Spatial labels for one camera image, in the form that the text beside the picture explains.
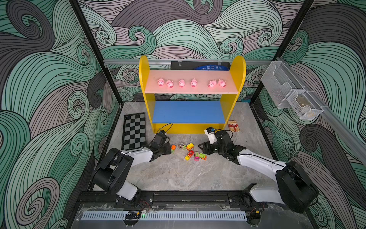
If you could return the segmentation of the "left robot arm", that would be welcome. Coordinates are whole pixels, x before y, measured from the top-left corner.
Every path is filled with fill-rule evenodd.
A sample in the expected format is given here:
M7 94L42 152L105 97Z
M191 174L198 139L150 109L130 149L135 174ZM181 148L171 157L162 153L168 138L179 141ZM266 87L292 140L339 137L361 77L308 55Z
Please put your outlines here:
M169 154L170 138L165 131L160 130L148 145L141 148L132 151L111 149L95 168L92 182L111 195L138 202L141 190L126 180L130 169Z

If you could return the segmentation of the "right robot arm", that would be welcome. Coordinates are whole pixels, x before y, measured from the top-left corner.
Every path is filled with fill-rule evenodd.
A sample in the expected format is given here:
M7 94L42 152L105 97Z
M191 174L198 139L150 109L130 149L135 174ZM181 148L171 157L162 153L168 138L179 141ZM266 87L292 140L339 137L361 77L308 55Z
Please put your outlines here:
M274 186L258 187L253 184L248 187L245 192L250 200L283 204L297 213L303 213L317 201L318 188L297 162L277 161L235 145L226 130L209 127L205 134L209 140L199 145L204 154L217 153L237 165L256 170L276 183Z

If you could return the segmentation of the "pink toy pig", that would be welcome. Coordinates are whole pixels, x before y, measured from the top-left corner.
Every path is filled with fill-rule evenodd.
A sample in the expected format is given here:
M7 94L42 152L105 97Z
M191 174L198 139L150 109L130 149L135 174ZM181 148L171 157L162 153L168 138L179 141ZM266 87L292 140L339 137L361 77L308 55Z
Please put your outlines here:
M163 78L159 78L159 79L157 80L157 83L158 83L158 86L162 87L162 86L164 86L165 81L164 81L164 79L163 79Z
M217 85L217 81L216 80L210 80L209 81L209 84L208 84L208 87L209 88L213 88Z
M198 82L196 79L191 80L191 87L197 87L197 84L198 84Z
M223 79L219 79L218 81L218 85L222 88L225 88L226 87L226 80L223 80Z
M173 81L172 80L167 80L166 81L166 85L168 88L173 88L174 84L173 84Z
M185 80L184 79L181 79L180 81L179 81L179 87L180 88L183 88L185 86Z

